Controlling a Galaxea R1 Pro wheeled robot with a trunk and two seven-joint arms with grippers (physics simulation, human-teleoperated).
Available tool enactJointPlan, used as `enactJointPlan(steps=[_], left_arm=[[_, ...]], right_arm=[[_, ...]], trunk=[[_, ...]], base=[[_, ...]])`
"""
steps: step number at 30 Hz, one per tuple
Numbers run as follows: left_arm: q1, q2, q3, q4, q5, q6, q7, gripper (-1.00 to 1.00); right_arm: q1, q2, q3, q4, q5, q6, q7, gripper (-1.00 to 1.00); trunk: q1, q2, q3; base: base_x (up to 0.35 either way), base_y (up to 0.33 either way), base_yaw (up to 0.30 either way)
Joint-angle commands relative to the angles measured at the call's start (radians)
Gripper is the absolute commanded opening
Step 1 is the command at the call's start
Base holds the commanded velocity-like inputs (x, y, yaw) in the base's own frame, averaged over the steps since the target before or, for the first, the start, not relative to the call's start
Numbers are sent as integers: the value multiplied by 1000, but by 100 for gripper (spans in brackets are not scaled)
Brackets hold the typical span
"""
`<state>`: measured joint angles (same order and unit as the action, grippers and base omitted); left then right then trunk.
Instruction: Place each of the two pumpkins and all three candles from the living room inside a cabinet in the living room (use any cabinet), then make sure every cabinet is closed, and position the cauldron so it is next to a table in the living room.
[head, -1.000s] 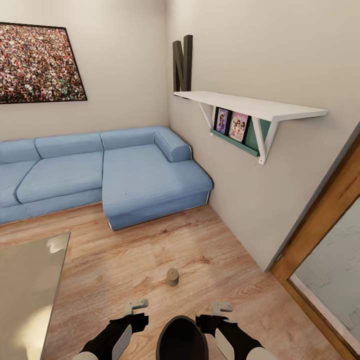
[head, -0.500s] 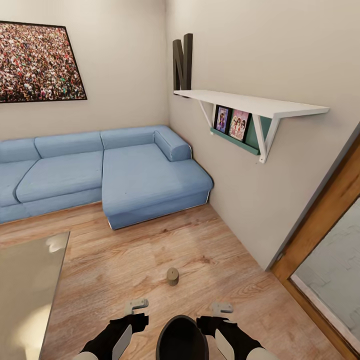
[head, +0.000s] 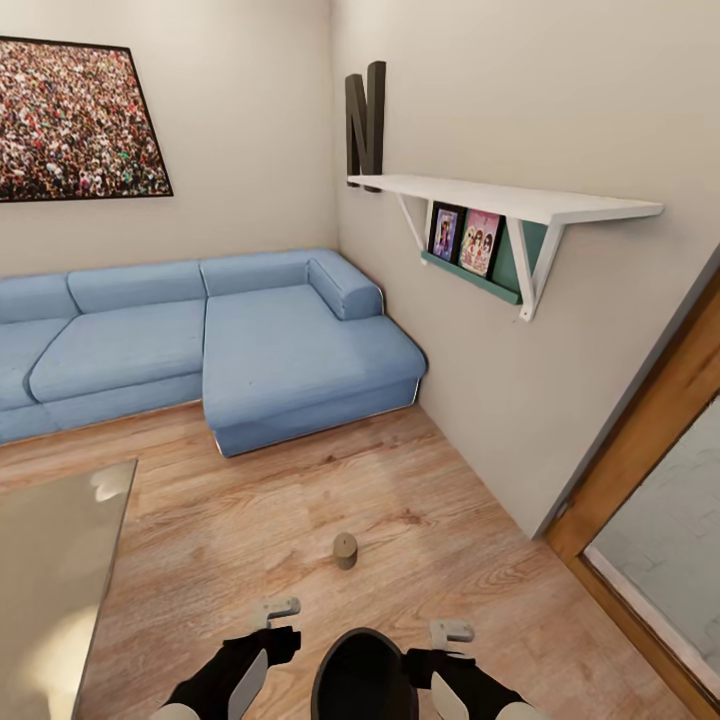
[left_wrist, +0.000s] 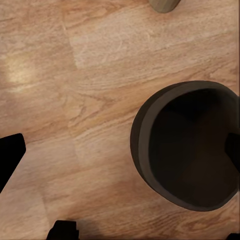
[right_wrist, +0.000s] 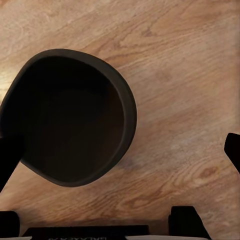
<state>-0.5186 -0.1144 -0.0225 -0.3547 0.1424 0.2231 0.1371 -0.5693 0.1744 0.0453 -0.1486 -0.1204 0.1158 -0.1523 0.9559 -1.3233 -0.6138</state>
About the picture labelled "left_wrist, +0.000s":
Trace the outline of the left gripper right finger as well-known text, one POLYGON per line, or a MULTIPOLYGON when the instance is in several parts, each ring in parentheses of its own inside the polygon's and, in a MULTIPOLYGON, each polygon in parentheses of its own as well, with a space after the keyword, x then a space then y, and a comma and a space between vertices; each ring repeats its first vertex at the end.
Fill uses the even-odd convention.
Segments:
POLYGON ((230 132, 227 135, 224 151, 240 172, 240 134, 230 132))

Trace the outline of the cauldron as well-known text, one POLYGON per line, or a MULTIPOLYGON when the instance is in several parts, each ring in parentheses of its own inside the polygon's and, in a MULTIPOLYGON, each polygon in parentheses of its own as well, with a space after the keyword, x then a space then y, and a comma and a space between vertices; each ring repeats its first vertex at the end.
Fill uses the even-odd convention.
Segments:
POLYGON ((216 81, 183 81, 141 106, 130 151, 159 195, 190 211, 211 212, 240 190, 240 172, 224 150, 229 133, 240 135, 240 97, 216 81))

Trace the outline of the pillar candle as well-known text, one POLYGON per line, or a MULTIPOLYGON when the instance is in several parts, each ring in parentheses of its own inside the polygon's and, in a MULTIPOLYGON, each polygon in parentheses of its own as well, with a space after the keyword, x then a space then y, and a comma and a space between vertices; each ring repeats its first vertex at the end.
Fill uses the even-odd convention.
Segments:
POLYGON ((159 13, 170 13, 172 12, 181 0, 148 0, 150 6, 154 8, 155 11, 159 13))

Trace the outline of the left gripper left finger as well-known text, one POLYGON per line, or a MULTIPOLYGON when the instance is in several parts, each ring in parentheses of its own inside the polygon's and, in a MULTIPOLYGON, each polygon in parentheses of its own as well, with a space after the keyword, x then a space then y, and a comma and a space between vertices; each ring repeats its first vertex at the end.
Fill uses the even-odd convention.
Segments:
POLYGON ((0 193, 25 153, 26 144, 22 133, 0 138, 0 193))

